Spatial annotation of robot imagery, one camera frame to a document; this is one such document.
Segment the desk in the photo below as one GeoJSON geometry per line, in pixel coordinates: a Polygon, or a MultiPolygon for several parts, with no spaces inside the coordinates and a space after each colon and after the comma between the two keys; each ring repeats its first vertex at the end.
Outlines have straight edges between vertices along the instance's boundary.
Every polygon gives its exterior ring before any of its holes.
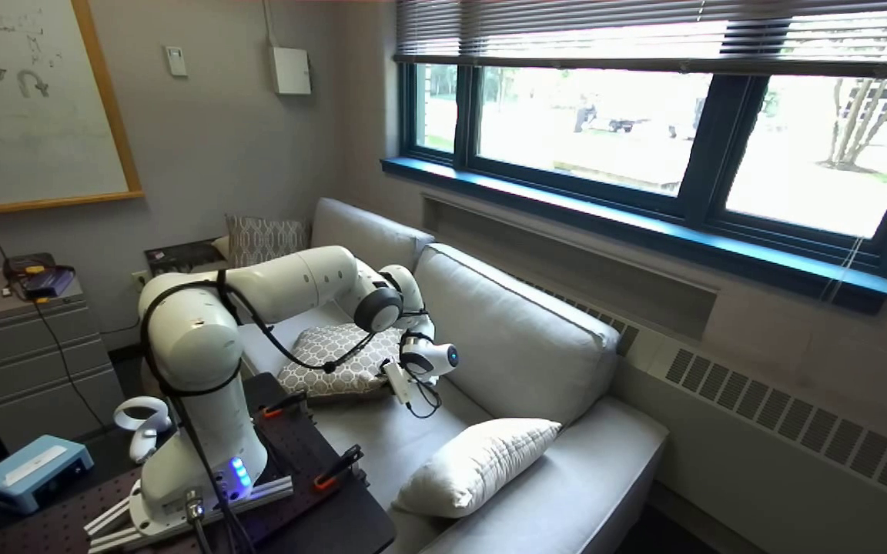
{"type": "Polygon", "coordinates": [[[119,401],[119,380],[77,275],[39,312],[4,296],[0,278],[0,440],[5,450],[39,434],[95,434],[119,401]]]}
{"type": "MultiPolygon", "coordinates": [[[[270,374],[255,374],[247,380],[249,407],[268,407],[282,388],[270,374]]],[[[260,512],[240,515],[249,534],[260,542],[260,551],[383,551],[395,542],[390,516],[383,504],[366,491],[361,475],[351,475],[341,490],[331,495],[319,495],[311,490],[313,475],[331,466],[336,451],[313,427],[306,410],[291,413],[265,427],[268,444],[273,444],[282,464],[293,475],[293,499],[282,499],[260,512]]],[[[126,483],[134,483],[135,472],[126,472],[126,440],[103,437],[91,444],[95,451],[95,472],[88,483],[71,490],[63,504],[53,504],[34,516],[11,516],[14,525],[0,520],[0,551],[88,551],[84,523],[92,520],[103,507],[126,495],[126,483]]],[[[215,539],[215,525],[209,525],[215,551],[226,549],[226,539],[215,539]]],[[[158,551],[197,551],[195,539],[176,539],[154,543],[158,551]]]]}

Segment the gray couch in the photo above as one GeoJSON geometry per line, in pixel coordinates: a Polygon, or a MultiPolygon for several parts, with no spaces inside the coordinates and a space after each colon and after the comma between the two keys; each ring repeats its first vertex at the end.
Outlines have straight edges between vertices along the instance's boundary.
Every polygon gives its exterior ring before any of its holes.
{"type": "MultiPolygon", "coordinates": [[[[462,349],[432,419],[414,419],[390,393],[313,407],[336,450],[361,444],[370,490],[397,525],[390,551],[613,551],[648,499],[665,444],[665,427],[606,393],[616,329],[348,204],[322,201],[311,225],[311,246],[341,244],[373,268],[409,264],[437,339],[462,349]],[[565,427],[527,475],[464,520],[395,507],[401,486],[432,451],[462,427],[501,415],[540,415],[565,427]]],[[[338,319],[345,314],[336,307],[319,307],[284,319],[273,335],[293,340],[308,325],[338,319]]],[[[249,329],[247,364],[282,373],[284,358],[249,329]]]]}

